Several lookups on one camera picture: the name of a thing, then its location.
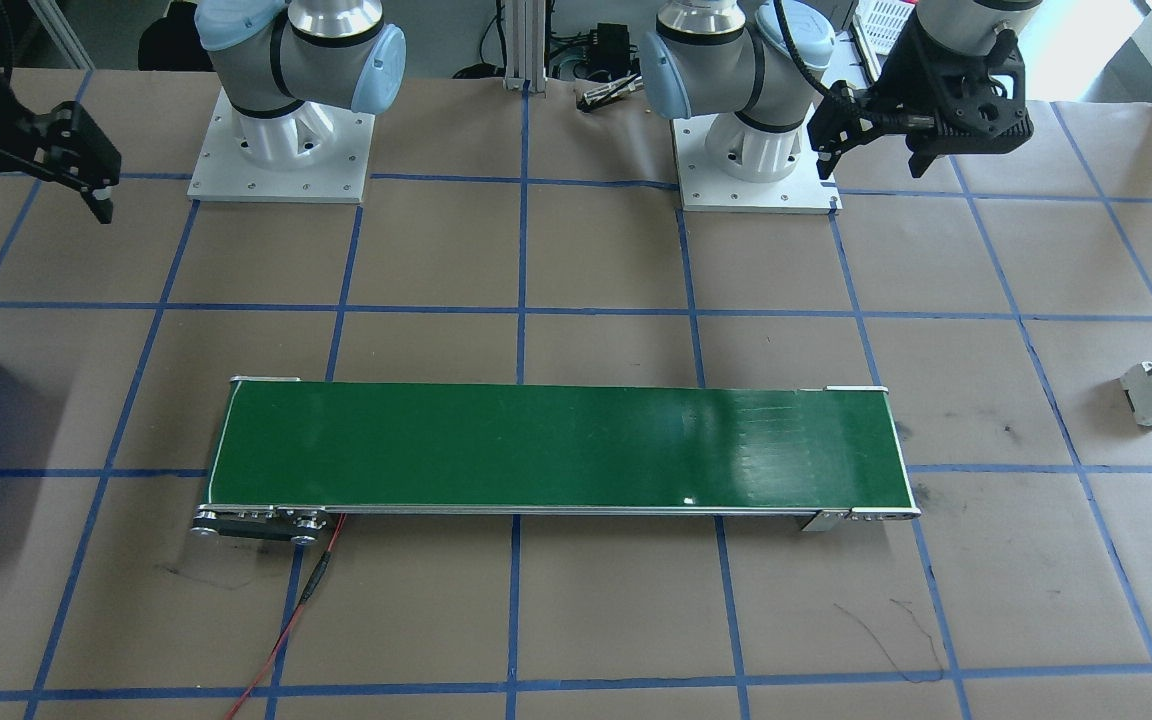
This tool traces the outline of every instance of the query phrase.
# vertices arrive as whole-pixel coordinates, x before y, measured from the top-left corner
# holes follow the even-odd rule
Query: black cable
[[[500,67],[508,68],[509,59],[505,50],[505,5],[497,0],[497,36],[500,37]]]
[[[869,120],[870,123],[881,127],[905,127],[914,126],[915,119],[922,119],[923,123],[934,123],[932,118],[919,118],[919,115],[902,115],[892,113],[874,113],[870,109],[862,108],[858,103],[847,99],[838,92],[833,91],[832,88],[826,88],[813,74],[812,68],[809,68],[803,55],[799,54],[799,47],[794,44],[794,37],[790,36],[790,23],[785,18],[785,5],[781,0],[772,0],[772,3],[776,7],[776,23],[781,26],[781,36],[785,38],[785,46],[790,51],[790,60],[794,60],[794,65],[799,73],[803,74],[803,79],[808,81],[808,84],[812,86],[812,90],[819,92],[819,94],[828,97],[829,100],[834,101],[840,109],[846,114],[851,115],[851,118],[861,118]]]
[[[3,0],[0,0],[0,15],[3,17],[3,41],[6,44],[6,56],[3,59],[3,77],[8,85],[12,85],[12,68],[15,65],[15,36],[12,31],[12,18],[8,15],[8,9],[3,6]]]
[[[794,44],[794,36],[790,35],[790,23],[785,18],[785,5],[781,0],[772,0],[772,3],[776,7],[776,23],[781,26],[781,37],[785,40],[785,46],[790,51],[790,60],[794,60],[794,67],[799,69],[803,74],[803,79],[808,81],[808,84],[812,86],[812,90],[819,92],[819,94],[828,97],[829,100],[838,103],[844,108],[844,112],[849,115],[858,115],[858,118],[864,118],[873,122],[872,118],[869,118],[867,112],[862,109],[858,104],[847,100],[846,97],[838,94],[838,92],[826,88],[813,74],[812,68],[809,68],[803,55],[799,54],[799,46]]]
[[[483,55],[483,44],[488,39],[488,32],[492,32],[492,23],[500,22],[500,13],[502,13],[502,9],[503,9],[502,6],[500,6],[498,1],[495,17],[488,20],[488,24],[486,24],[486,26],[483,28],[483,37],[479,37],[479,61],[482,61],[482,63],[484,65],[487,65],[488,60]]]

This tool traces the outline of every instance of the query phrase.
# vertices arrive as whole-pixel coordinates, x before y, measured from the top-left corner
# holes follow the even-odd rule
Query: brown paper floor
[[[189,520],[235,374],[890,387],[920,523],[353,520],[242,717],[1152,717],[1152,108],[682,214],[641,100],[408,82],[366,210],[191,204],[212,76],[18,70],[115,222],[0,177],[0,717],[220,717],[316,550]]]

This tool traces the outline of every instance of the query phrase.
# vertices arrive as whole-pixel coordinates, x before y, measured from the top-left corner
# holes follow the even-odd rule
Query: red wire
[[[324,553],[332,552],[335,548],[335,541],[340,537],[340,528],[344,526],[344,515],[340,515],[338,518],[338,526],[332,530],[332,539],[328,541],[328,548]],[[248,697],[256,691],[256,685],[259,685],[262,680],[265,680],[265,675],[270,674],[270,667],[274,666],[274,659],[278,657],[278,651],[282,650],[283,644],[287,643],[288,635],[291,635],[291,629],[296,626],[296,621],[301,620],[301,612],[305,611],[304,602],[297,602],[296,609],[291,611],[291,617],[287,619],[287,626],[283,626],[282,634],[278,635],[278,642],[274,643],[274,650],[270,651],[268,659],[265,659],[265,665],[262,666],[260,673],[256,674],[256,679],[252,679],[250,685],[247,685],[243,694],[238,696],[238,699],[234,702],[234,705],[229,707],[229,712],[225,714],[225,720],[233,720],[234,715],[238,714],[238,708],[242,708],[243,703],[247,702]]]

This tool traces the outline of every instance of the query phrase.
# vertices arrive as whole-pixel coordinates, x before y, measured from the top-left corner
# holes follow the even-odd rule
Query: white plastic basket
[[[890,53],[892,45],[896,44],[901,29],[905,28],[905,21],[914,14],[914,3],[905,0],[873,0],[861,15],[861,24],[865,28],[865,37],[869,38],[870,47],[874,53],[886,55]]]

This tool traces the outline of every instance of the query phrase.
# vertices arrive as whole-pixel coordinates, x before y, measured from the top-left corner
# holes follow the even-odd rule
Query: light blue joint cap
[[[687,99],[687,86],[682,85],[679,66],[662,38],[645,32],[639,41],[639,59],[643,67],[643,85],[647,101],[660,118],[669,120],[691,116],[691,101]]]
[[[194,24],[202,48],[217,53],[260,32],[285,8],[285,0],[202,0]]]
[[[407,68],[407,37],[397,26],[385,26],[376,37],[367,62],[358,73],[349,109],[379,115],[394,103]]]
[[[838,44],[838,38],[833,33],[833,25],[814,8],[809,8],[804,3],[795,0],[785,1],[785,22],[790,26],[794,36],[794,45],[799,50],[803,61],[812,69],[824,73],[829,67],[829,58],[833,56],[833,46]],[[758,20],[758,29],[763,37],[780,50],[786,58],[790,55],[790,50],[785,45],[785,37],[781,36],[781,23],[776,20],[776,6],[771,1],[759,5],[755,14]]]

